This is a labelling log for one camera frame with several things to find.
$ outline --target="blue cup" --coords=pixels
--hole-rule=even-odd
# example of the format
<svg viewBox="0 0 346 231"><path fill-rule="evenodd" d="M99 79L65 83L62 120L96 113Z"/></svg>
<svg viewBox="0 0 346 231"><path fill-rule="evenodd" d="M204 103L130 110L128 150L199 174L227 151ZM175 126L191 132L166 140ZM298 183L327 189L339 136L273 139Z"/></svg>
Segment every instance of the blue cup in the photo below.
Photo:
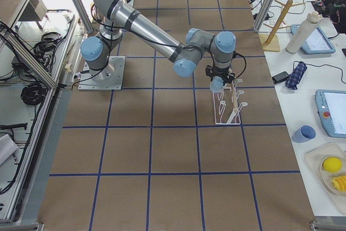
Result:
<svg viewBox="0 0 346 231"><path fill-rule="evenodd" d="M315 130L311 126L300 127L292 136L296 143L303 143L314 139L316 136Z"/></svg>

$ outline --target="blue cloth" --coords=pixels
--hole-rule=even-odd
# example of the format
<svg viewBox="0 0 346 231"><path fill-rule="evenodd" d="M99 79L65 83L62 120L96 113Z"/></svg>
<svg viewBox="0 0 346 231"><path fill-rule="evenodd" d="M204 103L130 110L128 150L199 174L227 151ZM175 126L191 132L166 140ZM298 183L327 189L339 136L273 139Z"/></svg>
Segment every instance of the blue cloth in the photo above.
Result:
<svg viewBox="0 0 346 231"><path fill-rule="evenodd" d="M292 74L288 77L286 81L286 87L289 89L297 90L297 85L300 83L307 66L304 62L299 62L297 67L293 70Z"/></svg>

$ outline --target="wooden stand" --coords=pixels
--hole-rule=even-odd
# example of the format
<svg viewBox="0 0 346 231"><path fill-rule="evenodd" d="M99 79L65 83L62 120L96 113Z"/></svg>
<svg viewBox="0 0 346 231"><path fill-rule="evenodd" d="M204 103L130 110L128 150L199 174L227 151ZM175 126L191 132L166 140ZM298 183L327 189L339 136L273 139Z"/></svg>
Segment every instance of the wooden stand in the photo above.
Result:
<svg viewBox="0 0 346 231"><path fill-rule="evenodd" d="M275 52L280 51L279 40L278 40L277 36L275 35L276 32L278 31L278 29L284 29L284 28L290 27L290 25L285 26L285 27L280 27L280 25L281 25L282 21L285 19L285 16L287 15L289 9L292 6L305 4L305 3L299 3L299 4L293 5L292 0L288 0L286 4L284 4L278 0L275 0L275 2L280 4L283 8L282 8L282 11L280 13L279 18L277 19L277 21L273 27L271 27L270 25L264 24L265 26L271 28L271 32L270 32L269 36L267 34L260 34L259 35L259 39L261 40L262 48L264 51L275 51Z"/></svg>

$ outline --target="blue tablet device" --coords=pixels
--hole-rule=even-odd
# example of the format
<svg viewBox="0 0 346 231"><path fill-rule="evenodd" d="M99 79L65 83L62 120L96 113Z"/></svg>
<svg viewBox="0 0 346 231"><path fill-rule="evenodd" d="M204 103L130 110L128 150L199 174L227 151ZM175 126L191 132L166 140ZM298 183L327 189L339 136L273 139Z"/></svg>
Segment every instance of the blue tablet device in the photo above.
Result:
<svg viewBox="0 0 346 231"><path fill-rule="evenodd" d="M295 34L300 24L293 24L291 26L292 34ZM301 46L301 50L305 54L333 54L335 48L329 41L328 37L324 34L321 28L317 27L308 39Z"/></svg>
<svg viewBox="0 0 346 231"><path fill-rule="evenodd" d="M315 100L322 126L331 137L346 137L346 91L316 91Z"/></svg>

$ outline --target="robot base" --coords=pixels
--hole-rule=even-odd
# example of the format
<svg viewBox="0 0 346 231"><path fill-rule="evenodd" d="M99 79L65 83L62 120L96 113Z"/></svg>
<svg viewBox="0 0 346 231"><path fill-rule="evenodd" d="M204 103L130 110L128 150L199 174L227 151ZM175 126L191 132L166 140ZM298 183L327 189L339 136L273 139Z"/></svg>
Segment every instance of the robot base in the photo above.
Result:
<svg viewBox="0 0 346 231"><path fill-rule="evenodd" d="M91 75L89 73L83 74L78 89L81 91L100 91L100 90L121 90L123 84L124 68L125 68L125 56L110 56L109 63L111 63L115 71L109 78L104 81L94 81L89 79ZM84 65L84 70L89 70L87 63Z"/></svg>

